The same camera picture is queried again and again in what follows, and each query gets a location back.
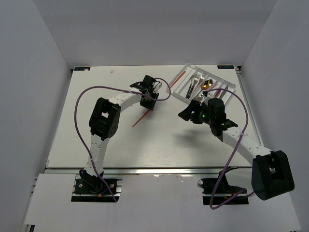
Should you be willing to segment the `fork with pink handle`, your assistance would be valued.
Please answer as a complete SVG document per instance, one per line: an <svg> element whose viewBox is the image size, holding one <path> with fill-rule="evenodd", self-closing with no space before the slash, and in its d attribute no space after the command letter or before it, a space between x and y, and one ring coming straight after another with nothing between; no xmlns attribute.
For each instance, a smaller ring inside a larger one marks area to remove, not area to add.
<svg viewBox="0 0 309 232"><path fill-rule="evenodd" d="M195 87L194 87L194 89L193 89L193 92L191 93L191 96L190 96L191 99L193 98L193 95L194 95L194 93L196 92L196 90L199 88L199 86L200 86L200 85L202 84L202 82L205 80L206 76L207 76L207 74L206 74L205 72L200 76L200 78L199 78L199 80L198 80L198 83L195 85Z"/></svg>

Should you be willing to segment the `iridescent rainbow knife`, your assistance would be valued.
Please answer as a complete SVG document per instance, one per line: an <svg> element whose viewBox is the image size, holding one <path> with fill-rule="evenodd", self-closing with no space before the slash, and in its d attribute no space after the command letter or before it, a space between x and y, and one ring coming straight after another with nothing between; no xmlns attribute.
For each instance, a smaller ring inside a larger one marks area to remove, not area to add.
<svg viewBox="0 0 309 232"><path fill-rule="evenodd" d="M221 88L218 89L214 97L215 97L215 98L219 98L219 96L220 96L220 94L221 94L221 91L222 91Z"/></svg>

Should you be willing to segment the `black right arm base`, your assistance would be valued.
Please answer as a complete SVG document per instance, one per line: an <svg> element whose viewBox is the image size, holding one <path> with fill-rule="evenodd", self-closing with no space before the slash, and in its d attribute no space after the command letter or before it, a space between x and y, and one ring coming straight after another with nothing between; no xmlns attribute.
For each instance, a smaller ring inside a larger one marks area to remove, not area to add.
<svg viewBox="0 0 309 232"><path fill-rule="evenodd" d="M211 195L216 182L217 178L202 178L198 180L197 186L202 189L202 200L204 205L210 205ZM234 196L239 191L241 191L241 188L229 185L226 177L224 176L217 188L215 196L213 197L212 206L218 206L219 204ZM227 202L226 205L248 205L249 199L247 195L248 193L245 189L240 195Z"/></svg>

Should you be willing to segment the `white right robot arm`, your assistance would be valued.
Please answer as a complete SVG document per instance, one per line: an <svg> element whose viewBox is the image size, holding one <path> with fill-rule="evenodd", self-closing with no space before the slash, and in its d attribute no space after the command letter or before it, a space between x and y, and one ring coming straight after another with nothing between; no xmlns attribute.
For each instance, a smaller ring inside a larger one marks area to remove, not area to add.
<svg viewBox="0 0 309 232"><path fill-rule="evenodd" d="M265 201L295 189L287 155L281 150L263 147L245 135L235 122L227 118L221 99L210 99L208 103L192 100L178 116L194 124L209 125L215 137L234 148L250 164L251 170L246 173L226 165L216 183L222 192L228 193L235 187L251 189Z"/></svg>

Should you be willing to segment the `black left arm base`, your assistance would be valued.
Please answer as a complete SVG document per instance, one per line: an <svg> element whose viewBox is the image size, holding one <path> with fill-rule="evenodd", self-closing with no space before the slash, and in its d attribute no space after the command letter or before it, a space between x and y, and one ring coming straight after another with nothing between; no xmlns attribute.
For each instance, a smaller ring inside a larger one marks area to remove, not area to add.
<svg viewBox="0 0 309 232"><path fill-rule="evenodd" d="M74 181L71 202L116 203L120 198L122 180L104 178L104 181L81 169Z"/></svg>

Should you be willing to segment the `gold spoon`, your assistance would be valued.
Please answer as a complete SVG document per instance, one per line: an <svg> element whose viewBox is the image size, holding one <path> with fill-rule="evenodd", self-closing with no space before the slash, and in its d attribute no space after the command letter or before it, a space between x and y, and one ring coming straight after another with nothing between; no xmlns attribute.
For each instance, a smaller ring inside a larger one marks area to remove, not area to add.
<svg viewBox="0 0 309 232"><path fill-rule="evenodd" d="M209 87L211 87L212 84L213 84L213 80L212 80L212 79L205 80L205 81L201 84L201 89L202 89L202 90L206 90L206 89L208 89Z"/></svg>

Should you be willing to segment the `orange chopstick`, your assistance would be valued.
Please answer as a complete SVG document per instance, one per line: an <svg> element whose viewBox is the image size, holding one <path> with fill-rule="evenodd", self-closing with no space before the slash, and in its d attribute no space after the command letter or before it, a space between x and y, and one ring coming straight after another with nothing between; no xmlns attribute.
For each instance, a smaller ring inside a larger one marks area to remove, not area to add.
<svg viewBox="0 0 309 232"><path fill-rule="evenodd" d="M135 127L151 110L148 109L143 115L132 125L132 127Z"/></svg>
<svg viewBox="0 0 309 232"><path fill-rule="evenodd" d="M176 80L171 84L170 88L172 88L181 78L182 76L186 73L186 71L183 71L177 78Z"/></svg>

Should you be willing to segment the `fork with black patterned handle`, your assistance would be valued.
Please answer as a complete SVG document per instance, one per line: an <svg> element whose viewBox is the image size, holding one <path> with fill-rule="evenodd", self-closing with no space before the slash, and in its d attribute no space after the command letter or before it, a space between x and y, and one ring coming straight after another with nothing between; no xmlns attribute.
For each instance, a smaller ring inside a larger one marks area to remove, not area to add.
<svg viewBox="0 0 309 232"><path fill-rule="evenodd" d="M188 89L187 94L185 96L187 99L190 98L190 96L191 96L191 94L193 92L193 89L194 89L195 85L198 83L199 79L200 79L200 75L199 74L194 74L192 76L189 89Z"/></svg>

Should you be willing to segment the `silver spoon ornate handle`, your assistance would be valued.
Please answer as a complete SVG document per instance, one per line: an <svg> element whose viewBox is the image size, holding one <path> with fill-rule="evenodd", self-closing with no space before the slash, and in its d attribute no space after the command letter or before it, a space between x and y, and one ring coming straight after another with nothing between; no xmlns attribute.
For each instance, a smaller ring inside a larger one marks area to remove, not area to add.
<svg viewBox="0 0 309 232"><path fill-rule="evenodd" d="M202 99L203 99L204 97L207 96L207 93L206 93L206 92L207 92L207 91L210 91L210 90L211 90L213 87L215 87L217 84L218 84L218 82L215 81L215 82L213 82L212 86L209 87L208 89L206 89L206 90L202 90L202 89L201 89L201 90L199 91L199 93L197 93L196 96L193 98L193 100L201 102Z"/></svg>

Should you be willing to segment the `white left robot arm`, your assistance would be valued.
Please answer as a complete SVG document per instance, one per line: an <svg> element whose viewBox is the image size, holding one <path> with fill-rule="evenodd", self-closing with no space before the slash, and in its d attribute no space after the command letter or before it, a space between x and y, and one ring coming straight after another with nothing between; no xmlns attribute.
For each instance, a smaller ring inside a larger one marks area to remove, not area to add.
<svg viewBox="0 0 309 232"><path fill-rule="evenodd" d="M101 190L103 161L108 142L118 130L120 114L136 103L153 110L161 87L162 82L146 75L142 81L131 84L129 89L110 88L120 92L119 95L101 97L96 101L88 123L91 134L90 147L86 147L88 161L80 170L80 177L90 192L96 193Z"/></svg>

